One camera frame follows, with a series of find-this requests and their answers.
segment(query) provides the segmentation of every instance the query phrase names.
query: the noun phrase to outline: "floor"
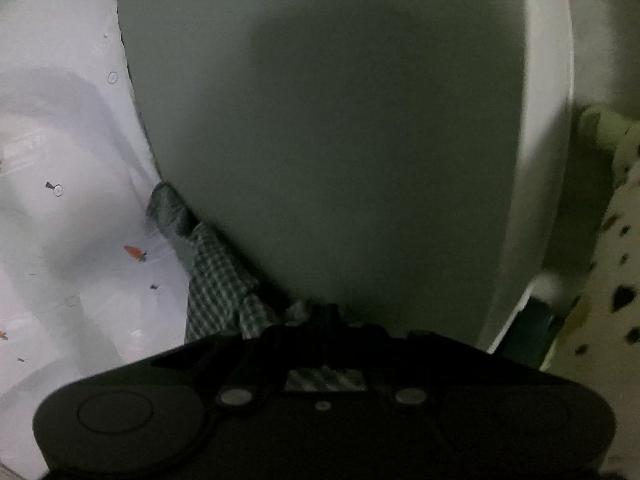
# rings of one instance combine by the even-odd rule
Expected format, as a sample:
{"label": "floor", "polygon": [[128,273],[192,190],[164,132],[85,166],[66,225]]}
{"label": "floor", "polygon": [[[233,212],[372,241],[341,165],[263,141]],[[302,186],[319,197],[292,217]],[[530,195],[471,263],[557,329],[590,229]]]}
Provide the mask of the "floor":
{"label": "floor", "polygon": [[[0,330],[8,335],[0,340],[0,419],[15,428],[0,433],[0,462],[31,479],[44,463],[33,460],[21,413],[67,381],[179,344],[186,277],[143,221],[142,197],[158,176],[130,105],[115,0],[0,3],[0,143],[12,155],[3,152],[0,176]],[[607,102],[640,119],[640,0],[571,4],[577,110]],[[44,70],[43,60],[59,70]],[[12,98],[34,85],[25,101]],[[92,108],[95,101],[103,105]],[[78,122],[65,123],[57,107]],[[136,169],[123,170],[120,158]],[[558,312],[580,286],[609,195],[607,157],[574,139],[534,292]],[[84,231],[78,219],[88,210],[97,212],[89,224],[96,228]],[[146,262],[125,244],[147,251]]]}
{"label": "floor", "polygon": [[[594,102],[640,120],[640,0],[570,0],[575,41],[575,113]],[[591,261],[611,196],[610,158],[575,136],[564,191],[534,295],[560,314]]]}

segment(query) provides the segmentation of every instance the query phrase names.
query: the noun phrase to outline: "folded cloth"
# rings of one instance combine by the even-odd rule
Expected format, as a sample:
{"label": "folded cloth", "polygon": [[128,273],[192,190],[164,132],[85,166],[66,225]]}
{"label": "folded cloth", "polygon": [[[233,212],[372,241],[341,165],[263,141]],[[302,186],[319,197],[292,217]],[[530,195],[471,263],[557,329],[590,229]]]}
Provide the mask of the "folded cloth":
{"label": "folded cloth", "polygon": [[[301,304],[282,316],[261,297],[260,280],[233,254],[215,229],[200,222],[168,183],[153,190],[146,214],[171,242],[190,276],[185,343],[219,332],[257,338],[268,326],[304,321]],[[361,391],[366,386],[357,370],[304,368],[292,370],[287,391]]]}

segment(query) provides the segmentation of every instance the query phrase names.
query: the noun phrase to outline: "spotted fabric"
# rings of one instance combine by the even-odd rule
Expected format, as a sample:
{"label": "spotted fabric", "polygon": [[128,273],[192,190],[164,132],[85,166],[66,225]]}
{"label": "spotted fabric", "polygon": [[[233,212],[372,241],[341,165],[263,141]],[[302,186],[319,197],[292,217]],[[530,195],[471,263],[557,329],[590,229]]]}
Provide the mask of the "spotted fabric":
{"label": "spotted fabric", "polygon": [[620,142],[616,189],[588,278],[545,370],[600,393],[618,420],[605,470],[640,480],[640,128]]}
{"label": "spotted fabric", "polygon": [[[260,281],[248,272],[215,229],[200,222],[167,183],[153,191],[146,211],[169,239],[190,276],[185,343],[219,332],[257,338],[268,326],[306,320],[296,304],[279,316],[261,298]],[[366,389],[356,370],[304,368],[292,370],[285,390],[304,392]]]}

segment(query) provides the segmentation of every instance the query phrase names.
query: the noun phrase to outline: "round metal bolt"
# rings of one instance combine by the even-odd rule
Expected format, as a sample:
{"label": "round metal bolt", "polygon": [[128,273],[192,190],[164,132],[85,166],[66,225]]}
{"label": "round metal bolt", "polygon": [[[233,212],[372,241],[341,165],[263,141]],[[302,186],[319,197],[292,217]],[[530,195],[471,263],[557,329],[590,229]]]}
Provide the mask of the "round metal bolt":
{"label": "round metal bolt", "polygon": [[316,410],[319,412],[328,412],[331,409],[331,403],[328,400],[318,400],[316,402]]}
{"label": "round metal bolt", "polygon": [[420,388],[403,388],[396,392],[396,401],[409,406],[420,406],[427,400],[427,392]]}
{"label": "round metal bolt", "polygon": [[220,402],[227,406],[244,406],[253,399],[253,394],[249,390],[243,390],[242,388],[233,388],[220,394]]}

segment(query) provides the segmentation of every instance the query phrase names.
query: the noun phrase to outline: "plaid fabric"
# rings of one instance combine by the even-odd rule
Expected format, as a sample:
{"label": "plaid fabric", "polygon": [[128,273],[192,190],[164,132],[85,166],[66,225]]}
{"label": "plaid fabric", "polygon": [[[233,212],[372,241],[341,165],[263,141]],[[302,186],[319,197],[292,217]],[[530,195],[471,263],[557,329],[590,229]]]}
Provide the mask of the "plaid fabric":
{"label": "plaid fabric", "polygon": [[[190,275],[185,343],[222,331],[252,339],[273,324],[306,320],[301,304],[278,316],[261,300],[259,280],[213,228],[195,218],[170,184],[161,183],[154,189],[146,213],[171,242]],[[286,391],[302,392],[365,389],[362,374],[356,370],[329,368],[292,370],[285,386]]]}

